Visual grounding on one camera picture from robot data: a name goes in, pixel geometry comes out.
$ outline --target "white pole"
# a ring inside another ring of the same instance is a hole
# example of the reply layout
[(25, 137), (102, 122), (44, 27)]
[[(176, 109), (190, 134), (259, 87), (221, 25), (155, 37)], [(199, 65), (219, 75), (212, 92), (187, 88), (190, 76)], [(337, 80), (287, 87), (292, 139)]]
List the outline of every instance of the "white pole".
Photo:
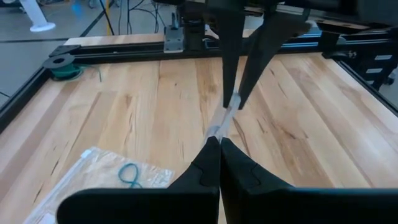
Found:
[(20, 0), (20, 2), (33, 22), (33, 26), (30, 28), (31, 32), (42, 32), (55, 27), (54, 23), (47, 22), (36, 0)]

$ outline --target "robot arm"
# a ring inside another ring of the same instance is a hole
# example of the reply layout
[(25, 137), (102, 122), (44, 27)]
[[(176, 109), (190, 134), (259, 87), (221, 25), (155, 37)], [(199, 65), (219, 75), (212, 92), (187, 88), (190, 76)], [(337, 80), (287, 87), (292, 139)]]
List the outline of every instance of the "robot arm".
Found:
[(390, 29), (398, 24), (395, 0), (157, 0), (194, 10), (180, 11), (180, 17), (201, 17), (218, 34), (223, 58), (223, 106), (234, 91), (236, 69), (243, 42), (246, 15), (262, 16), (263, 24), (251, 36), (251, 50), (239, 87), (242, 109), (263, 70), (291, 37), (308, 32), (306, 21), (315, 21), (325, 32), (355, 34)]

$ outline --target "wooden table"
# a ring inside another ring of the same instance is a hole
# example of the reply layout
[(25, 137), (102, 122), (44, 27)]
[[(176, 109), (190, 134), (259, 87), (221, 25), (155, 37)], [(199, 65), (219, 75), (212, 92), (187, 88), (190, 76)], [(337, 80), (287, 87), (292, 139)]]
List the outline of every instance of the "wooden table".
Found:
[[(67, 44), (160, 40), (129, 35)], [(22, 222), (91, 146), (176, 176), (198, 154), (221, 97), (220, 58), (99, 69), (102, 82), (91, 68), (76, 81), (48, 81), (0, 135), (0, 223)], [(229, 137), (296, 186), (398, 187), (398, 118), (320, 54), (276, 56)]]

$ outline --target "clear plastic bag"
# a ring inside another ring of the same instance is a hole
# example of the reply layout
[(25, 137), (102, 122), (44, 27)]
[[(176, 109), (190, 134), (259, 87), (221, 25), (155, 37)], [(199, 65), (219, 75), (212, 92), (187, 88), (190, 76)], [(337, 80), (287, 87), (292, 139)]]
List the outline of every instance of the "clear plastic bag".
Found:
[[(55, 214), (62, 200), (79, 190), (129, 188), (131, 185), (122, 182), (118, 173), (123, 166), (130, 163), (138, 167), (137, 182), (143, 188), (166, 188), (174, 175), (174, 171), (132, 161), (113, 152), (92, 147), (80, 156), (80, 159), (33, 210), (24, 223), (56, 223)], [(128, 169), (127, 167), (123, 172), (123, 179), (125, 180), (133, 180), (135, 176), (135, 169)]]

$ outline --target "floor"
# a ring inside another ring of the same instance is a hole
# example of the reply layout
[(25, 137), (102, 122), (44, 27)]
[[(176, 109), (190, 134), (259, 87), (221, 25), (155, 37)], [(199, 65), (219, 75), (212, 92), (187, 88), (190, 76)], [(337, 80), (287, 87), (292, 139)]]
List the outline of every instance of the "floor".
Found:
[[(88, 6), (88, 1), (71, 0), (66, 3), (56, 3), (42, 6), (43, 13), (50, 22), (56, 23), (53, 30), (41, 33), (29, 31), (31, 21), (18, 8), (0, 8), (0, 106), (9, 96), (37, 70), (48, 54), (68, 38), (83, 36), (103, 36), (107, 34), (106, 18), (101, 13), (100, 2), (95, 2), (95, 8)], [(130, 7), (141, 0), (130, 0)], [(149, 0), (139, 6), (141, 9), (153, 11)], [(109, 9), (110, 21), (115, 34), (127, 34), (127, 1), (121, 0), (121, 7), (113, 2)], [(159, 14), (165, 24), (170, 24), (173, 6), (161, 5)], [(133, 34), (150, 34), (154, 32), (155, 19), (147, 12), (131, 11), (130, 21)], [(254, 29), (261, 25), (262, 19), (247, 17), (245, 28)], [(159, 21), (159, 32), (163, 30)], [(398, 105), (398, 84), (382, 87), (381, 92), (394, 104)]]

